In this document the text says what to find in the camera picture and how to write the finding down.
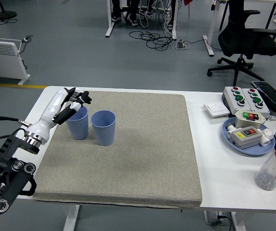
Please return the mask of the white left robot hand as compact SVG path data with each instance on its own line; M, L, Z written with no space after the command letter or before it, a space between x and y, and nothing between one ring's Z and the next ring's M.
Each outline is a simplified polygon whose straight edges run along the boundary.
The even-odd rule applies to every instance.
M90 104L92 99L89 92L77 87L62 88L57 91L48 103L38 122L30 125L23 140L35 147L46 144L50 138L50 130L61 125L75 115L83 104Z

